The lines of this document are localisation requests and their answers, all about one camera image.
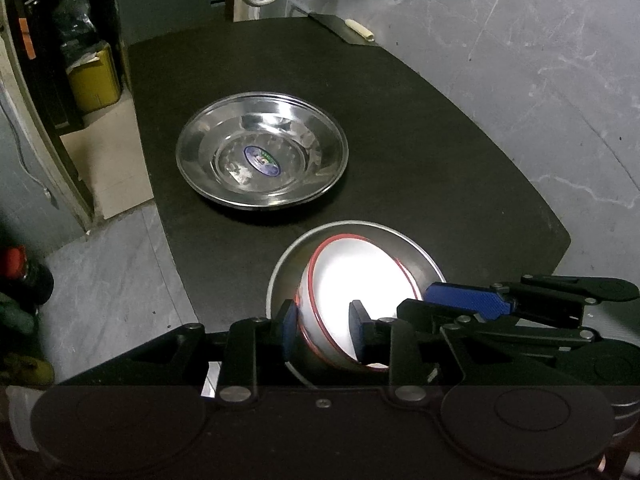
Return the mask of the deep steel bowl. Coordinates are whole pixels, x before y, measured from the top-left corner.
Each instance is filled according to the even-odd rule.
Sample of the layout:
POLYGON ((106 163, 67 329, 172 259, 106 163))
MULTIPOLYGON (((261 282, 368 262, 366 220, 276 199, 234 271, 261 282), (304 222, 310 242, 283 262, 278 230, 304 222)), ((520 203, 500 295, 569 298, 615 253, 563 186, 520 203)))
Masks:
POLYGON ((296 307, 293 355, 288 367, 302 382, 331 387, 378 378, 385 366, 357 359, 349 333, 349 304, 369 318, 394 318, 406 299, 422 300, 428 286, 446 281, 435 260, 405 234, 367 221, 317 226, 293 242, 270 276, 266 313, 296 307))

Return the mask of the white ceramic bowl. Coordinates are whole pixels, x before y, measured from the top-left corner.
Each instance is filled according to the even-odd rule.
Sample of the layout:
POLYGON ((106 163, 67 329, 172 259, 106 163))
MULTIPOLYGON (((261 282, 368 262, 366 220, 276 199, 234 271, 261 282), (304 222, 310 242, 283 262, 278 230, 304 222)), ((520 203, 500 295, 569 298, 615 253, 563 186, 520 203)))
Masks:
POLYGON ((294 295, 298 326, 311 351, 329 364, 359 370, 348 324, 352 300, 371 318, 393 318, 406 299, 421 299, 408 269, 372 240, 341 233, 322 240, 304 267, 294 295))

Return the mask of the steel plate with sticker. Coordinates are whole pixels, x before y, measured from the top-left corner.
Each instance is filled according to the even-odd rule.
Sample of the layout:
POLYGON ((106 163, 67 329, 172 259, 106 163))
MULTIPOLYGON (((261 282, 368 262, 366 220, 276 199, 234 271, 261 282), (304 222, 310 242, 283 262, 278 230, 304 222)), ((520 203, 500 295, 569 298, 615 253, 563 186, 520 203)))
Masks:
POLYGON ((324 110, 276 92, 226 96, 182 127, 177 168, 195 192, 241 210, 308 203, 344 174, 349 146, 324 110))

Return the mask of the yellow canister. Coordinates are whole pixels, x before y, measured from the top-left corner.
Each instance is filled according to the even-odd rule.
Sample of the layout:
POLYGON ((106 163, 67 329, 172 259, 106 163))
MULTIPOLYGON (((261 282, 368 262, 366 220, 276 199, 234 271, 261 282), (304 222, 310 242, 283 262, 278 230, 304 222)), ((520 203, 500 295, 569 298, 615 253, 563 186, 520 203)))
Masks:
POLYGON ((81 112, 89 114, 116 103, 122 94, 111 46, 101 41, 66 68, 81 112))

